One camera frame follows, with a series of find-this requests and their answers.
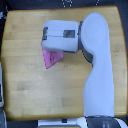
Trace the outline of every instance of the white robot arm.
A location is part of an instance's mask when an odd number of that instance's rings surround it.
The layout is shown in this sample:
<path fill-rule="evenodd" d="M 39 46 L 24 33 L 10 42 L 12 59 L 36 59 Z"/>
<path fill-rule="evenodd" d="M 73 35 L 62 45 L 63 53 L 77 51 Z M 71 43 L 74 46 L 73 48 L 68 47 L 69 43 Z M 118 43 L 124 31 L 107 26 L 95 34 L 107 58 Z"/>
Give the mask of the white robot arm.
<path fill-rule="evenodd" d="M 109 29 L 105 18 L 94 12 L 80 25 L 74 21 L 47 21 L 42 40 L 42 47 L 48 51 L 77 53 L 83 50 L 85 58 L 93 65 L 84 86 L 84 117 L 87 120 L 90 117 L 113 118 L 114 82 Z"/>

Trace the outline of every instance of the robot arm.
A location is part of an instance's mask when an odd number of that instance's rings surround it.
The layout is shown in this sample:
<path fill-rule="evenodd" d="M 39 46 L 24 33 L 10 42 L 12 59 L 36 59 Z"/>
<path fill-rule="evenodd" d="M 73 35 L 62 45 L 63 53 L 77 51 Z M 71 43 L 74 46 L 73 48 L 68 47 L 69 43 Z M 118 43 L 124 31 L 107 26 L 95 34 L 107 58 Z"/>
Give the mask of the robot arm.
<path fill-rule="evenodd" d="M 124 121 L 117 118 L 85 118 L 77 119 L 76 124 L 81 128 L 128 128 Z"/>
<path fill-rule="evenodd" d="M 113 120 L 114 82 L 109 29 L 105 18 L 94 12 L 89 14 L 80 26 L 74 21 L 47 21 L 43 30 L 42 47 L 48 51 L 84 51 L 86 59 L 93 64 L 84 86 L 84 116 L 112 117 Z M 82 128 L 86 128 L 91 120 L 85 117 L 77 120 L 77 124 Z M 118 119 L 113 121 L 116 125 L 119 123 L 122 128 L 126 126 Z"/>

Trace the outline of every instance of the wooden table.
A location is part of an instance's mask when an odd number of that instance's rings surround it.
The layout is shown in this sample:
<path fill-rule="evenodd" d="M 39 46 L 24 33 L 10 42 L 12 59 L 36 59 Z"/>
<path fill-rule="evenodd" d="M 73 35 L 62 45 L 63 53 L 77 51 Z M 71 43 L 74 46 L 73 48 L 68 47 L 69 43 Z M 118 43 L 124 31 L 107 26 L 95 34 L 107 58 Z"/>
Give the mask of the wooden table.
<path fill-rule="evenodd" d="M 115 116 L 126 115 L 126 47 L 118 9 L 112 6 L 8 13 L 1 53 L 4 109 L 8 120 L 83 116 L 83 87 L 91 64 L 79 51 L 64 53 L 62 61 L 46 69 L 40 42 L 47 20 L 80 22 L 94 11 L 105 17 L 110 30 Z"/>

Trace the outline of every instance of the wood grain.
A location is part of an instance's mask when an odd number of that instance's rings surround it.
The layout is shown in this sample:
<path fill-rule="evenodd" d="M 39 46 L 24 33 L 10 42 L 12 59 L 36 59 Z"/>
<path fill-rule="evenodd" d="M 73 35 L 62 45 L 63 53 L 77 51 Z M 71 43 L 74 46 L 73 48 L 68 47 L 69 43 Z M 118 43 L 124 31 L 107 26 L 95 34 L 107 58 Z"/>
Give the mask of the wood grain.
<path fill-rule="evenodd" d="M 10 11 L 2 41 L 4 110 L 8 120 L 77 118 L 83 116 L 83 87 L 92 66 L 77 54 L 46 69 L 41 48 L 47 20 L 80 22 L 101 13 L 110 31 L 115 89 L 115 116 L 127 113 L 127 60 L 120 16 L 116 7 Z"/>

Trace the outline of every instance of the pink object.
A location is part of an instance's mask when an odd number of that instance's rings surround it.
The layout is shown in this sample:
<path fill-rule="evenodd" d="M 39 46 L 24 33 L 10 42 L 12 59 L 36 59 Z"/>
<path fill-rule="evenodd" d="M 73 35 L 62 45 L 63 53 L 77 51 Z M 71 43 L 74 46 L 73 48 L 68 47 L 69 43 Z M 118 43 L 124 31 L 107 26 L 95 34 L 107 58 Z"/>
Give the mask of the pink object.
<path fill-rule="evenodd" d="M 46 69 L 50 68 L 51 66 L 53 66 L 55 63 L 57 63 L 58 61 L 60 61 L 63 58 L 62 52 L 46 51 L 43 48 L 42 48 L 42 51 L 43 51 Z"/>

